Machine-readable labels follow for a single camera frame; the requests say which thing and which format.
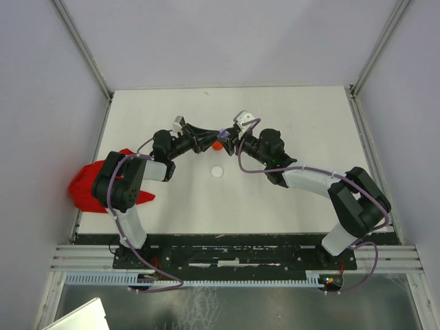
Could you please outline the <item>orange earbud charging case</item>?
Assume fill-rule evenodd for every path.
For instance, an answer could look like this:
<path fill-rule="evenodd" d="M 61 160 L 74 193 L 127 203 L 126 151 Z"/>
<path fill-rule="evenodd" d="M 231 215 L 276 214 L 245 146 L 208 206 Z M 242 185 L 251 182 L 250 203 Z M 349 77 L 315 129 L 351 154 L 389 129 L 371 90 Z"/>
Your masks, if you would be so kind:
<path fill-rule="evenodd" d="M 215 142 L 215 143 L 212 145 L 212 148 L 213 148 L 214 150 L 216 150 L 216 151 L 220 151 L 221 149 L 223 149 L 223 145 L 222 145 L 220 142 Z"/>

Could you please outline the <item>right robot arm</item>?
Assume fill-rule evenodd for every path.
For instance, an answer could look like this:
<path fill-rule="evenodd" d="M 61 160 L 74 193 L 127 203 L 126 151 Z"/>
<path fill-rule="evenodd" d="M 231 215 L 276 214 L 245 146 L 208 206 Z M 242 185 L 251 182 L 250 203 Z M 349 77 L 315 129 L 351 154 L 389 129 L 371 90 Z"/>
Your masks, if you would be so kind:
<path fill-rule="evenodd" d="M 321 240 L 316 262 L 331 269 L 340 262 L 340 254 L 372 231 L 389 222 L 391 204 L 371 176 L 358 166 L 340 174 L 301 164 L 285 152 L 280 131 L 264 129 L 252 135 L 256 121 L 245 127 L 234 125 L 218 135 L 228 154 L 245 153 L 264 165 L 261 171 L 269 181 L 283 188 L 301 189 L 329 199 L 338 224 Z"/>

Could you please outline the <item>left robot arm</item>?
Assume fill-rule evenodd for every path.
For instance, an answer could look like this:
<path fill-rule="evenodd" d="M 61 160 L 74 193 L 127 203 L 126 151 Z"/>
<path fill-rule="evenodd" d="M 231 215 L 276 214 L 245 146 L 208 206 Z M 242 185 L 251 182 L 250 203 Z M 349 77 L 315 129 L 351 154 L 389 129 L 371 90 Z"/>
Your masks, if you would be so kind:
<path fill-rule="evenodd" d="M 115 151 L 108 154 L 94 179 L 91 195 L 113 217 L 120 243 L 131 248 L 128 259 L 134 266 L 144 268 L 152 260 L 152 251 L 144 247 L 147 233 L 136 208 L 142 183 L 170 181 L 175 172 L 175 158 L 188 151 L 203 153 L 217 141 L 219 134 L 219 131 L 182 124 L 177 135 L 169 130 L 155 132 L 148 155 L 139 151 L 130 155 Z"/>

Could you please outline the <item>purple earbud charging case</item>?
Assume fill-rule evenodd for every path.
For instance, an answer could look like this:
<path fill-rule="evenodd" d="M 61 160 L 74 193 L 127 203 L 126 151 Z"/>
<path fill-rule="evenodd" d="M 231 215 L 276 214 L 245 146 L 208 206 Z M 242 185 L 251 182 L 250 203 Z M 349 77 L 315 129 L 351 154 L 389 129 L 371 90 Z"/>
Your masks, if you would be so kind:
<path fill-rule="evenodd" d="M 217 136 L 218 141 L 226 141 L 230 135 L 230 132 L 228 129 L 221 129 L 219 131 L 219 134 Z"/>

